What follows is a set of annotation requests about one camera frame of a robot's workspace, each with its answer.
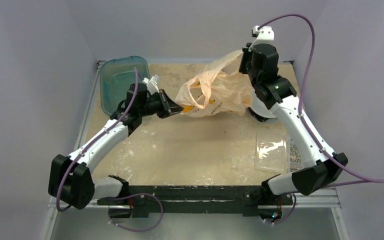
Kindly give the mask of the orange plastic bag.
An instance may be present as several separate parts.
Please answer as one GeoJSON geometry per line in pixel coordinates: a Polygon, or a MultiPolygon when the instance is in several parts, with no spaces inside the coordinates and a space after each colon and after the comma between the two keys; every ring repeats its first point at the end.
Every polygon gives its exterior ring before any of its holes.
{"type": "Polygon", "coordinates": [[[183,107],[181,114],[191,118],[220,112],[243,115],[252,105],[254,88],[248,76],[239,72],[242,56],[241,50],[228,53],[185,82],[174,100],[183,107]]]}

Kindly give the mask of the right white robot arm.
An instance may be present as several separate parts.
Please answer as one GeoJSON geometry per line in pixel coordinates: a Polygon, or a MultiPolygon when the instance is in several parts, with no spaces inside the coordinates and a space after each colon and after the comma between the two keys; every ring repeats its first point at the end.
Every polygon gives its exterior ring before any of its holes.
{"type": "Polygon", "coordinates": [[[280,195],[301,193],[308,196],[333,183],[341,174],[340,163],[346,166],[348,158],[335,151],[322,140],[307,115],[299,108],[300,98],[287,78],[278,74],[279,55],[268,43],[242,49],[239,72],[249,77],[254,88],[251,111],[262,116],[263,110],[272,113],[285,127],[296,145],[303,169],[274,176],[261,184],[260,196],[268,204],[280,195]]]}

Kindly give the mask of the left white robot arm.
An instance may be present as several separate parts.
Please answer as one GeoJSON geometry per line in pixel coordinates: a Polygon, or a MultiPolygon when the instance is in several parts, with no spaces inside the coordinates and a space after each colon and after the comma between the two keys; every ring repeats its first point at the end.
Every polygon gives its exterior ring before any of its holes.
{"type": "Polygon", "coordinates": [[[134,83],[109,120],[87,143],[68,154],[58,154],[51,162],[48,193],[60,202],[78,210],[92,200],[111,199],[118,205],[129,199],[128,182],[109,175],[94,179],[93,171],[108,153],[127,139],[144,117],[157,115],[165,119],[177,115],[183,107],[175,103],[163,89],[150,83],[134,83]]]}

